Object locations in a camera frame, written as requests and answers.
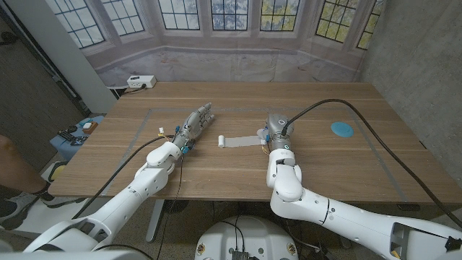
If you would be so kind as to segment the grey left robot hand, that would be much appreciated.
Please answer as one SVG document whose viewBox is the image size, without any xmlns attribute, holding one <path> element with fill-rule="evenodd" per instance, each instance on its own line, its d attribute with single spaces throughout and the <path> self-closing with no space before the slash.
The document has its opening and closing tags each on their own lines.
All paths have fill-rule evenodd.
<svg viewBox="0 0 462 260">
<path fill-rule="evenodd" d="M 207 103 L 190 114 L 189 117 L 178 127 L 172 143 L 182 153 L 192 150 L 202 131 L 213 121 L 211 112 L 212 104 Z"/>
</svg>

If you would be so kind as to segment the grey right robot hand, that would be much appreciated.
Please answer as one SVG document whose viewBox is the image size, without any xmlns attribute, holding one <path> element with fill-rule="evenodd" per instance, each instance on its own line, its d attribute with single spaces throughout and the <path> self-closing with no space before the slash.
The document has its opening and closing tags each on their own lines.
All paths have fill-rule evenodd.
<svg viewBox="0 0 462 260">
<path fill-rule="evenodd" d="M 282 130 L 288 122 L 288 118 L 281 114 L 270 113 L 266 119 L 266 125 L 257 131 L 260 139 L 264 140 L 272 152 L 277 149 L 291 149 L 291 141 L 289 140 L 294 127 L 288 126 L 286 134 L 282 134 Z"/>
</svg>

